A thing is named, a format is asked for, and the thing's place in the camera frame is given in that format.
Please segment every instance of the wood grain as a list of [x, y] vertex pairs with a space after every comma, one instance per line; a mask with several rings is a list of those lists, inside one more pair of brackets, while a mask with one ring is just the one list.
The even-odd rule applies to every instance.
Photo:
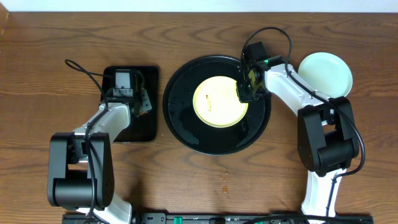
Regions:
[[[292, 64], [313, 52], [341, 57], [353, 72], [349, 95], [367, 147], [364, 169], [343, 179], [338, 213], [398, 220], [398, 17], [319, 13], [12, 13], [0, 46], [0, 220], [60, 223], [46, 198], [49, 141], [97, 110], [100, 94], [69, 58], [93, 72], [110, 65], [158, 65], [159, 128], [153, 142], [113, 144], [116, 192], [169, 212], [267, 213], [299, 210], [307, 171], [297, 153], [297, 121], [277, 97], [264, 134], [229, 156], [206, 156], [179, 143], [161, 101], [180, 66], [203, 55], [238, 57], [255, 30], [276, 26], [294, 41]], [[286, 54], [277, 32], [259, 35]], [[356, 166], [359, 159], [353, 161]]]

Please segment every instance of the wooden table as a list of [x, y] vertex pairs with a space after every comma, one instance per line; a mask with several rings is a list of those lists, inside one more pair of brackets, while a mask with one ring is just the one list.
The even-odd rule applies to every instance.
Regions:
[[[291, 35], [296, 68], [319, 51], [350, 66], [354, 85], [348, 98], [367, 160], [360, 173], [343, 179], [336, 211], [370, 213], [376, 223], [398, 220], [396, 14], [10, 13], [0, 42], [0, 222], [60, 223], [65, 212], [47, 201], [50, 137], [87, 121], [100, 97], [65, 58], [92, 72], [110, 65], [160, 67], [155, 141], [112, 145], [116, 192], [140, 211], [298, 211], [307, 171], [297, 153], [297, 119], [277, 97], [263, 135], [229, 156], [183, 146], [162, 114], [174, 71], [203, 55], [238, 57], [246, 38], [264, 26]], [[288, 51], [277, 32], [257, 40], [272, 55]]]

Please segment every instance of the round black tray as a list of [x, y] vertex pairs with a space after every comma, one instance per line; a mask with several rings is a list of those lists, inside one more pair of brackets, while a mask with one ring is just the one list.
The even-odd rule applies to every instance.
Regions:
[[271, 100], [249, 103], [245, 116], [227, 128], [205, 124], [193, 109], [193, 94], [208, 78], [226, 76], [238, 80], [240, 61], [227, 56], [194, 59], [171, 77], [163, 97], [163, 114], [173, 135], [191, 149], [211, 155], [238, 152], [252, 144], [264, 131], [271, 113]]

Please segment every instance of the yellow plate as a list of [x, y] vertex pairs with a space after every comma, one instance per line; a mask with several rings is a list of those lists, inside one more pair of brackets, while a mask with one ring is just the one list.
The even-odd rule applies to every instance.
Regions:
[[247, 103], [239, 102], [236, 81], [217, 76], [203, 81], [193, 94], [193, 108], [206, 124], [226, 128], [238, 123], [248, 110]]

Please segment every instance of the white wall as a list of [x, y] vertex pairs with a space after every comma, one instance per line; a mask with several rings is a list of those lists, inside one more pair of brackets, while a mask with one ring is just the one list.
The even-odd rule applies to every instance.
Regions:
[[14, 11], [398, 12], [398, 0], [0, 0]]

